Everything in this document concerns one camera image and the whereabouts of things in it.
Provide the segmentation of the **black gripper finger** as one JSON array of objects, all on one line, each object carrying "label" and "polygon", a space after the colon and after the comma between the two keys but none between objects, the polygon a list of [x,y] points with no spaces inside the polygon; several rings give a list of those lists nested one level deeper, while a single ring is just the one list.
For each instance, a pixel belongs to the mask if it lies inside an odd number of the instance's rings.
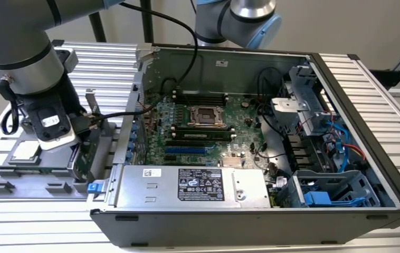
[{"label": "black gripper finger", "polygon": [[70,116],[70,126],[77,137],[88,137],[90,134],[90,127],[94,125],[92,116]]}]

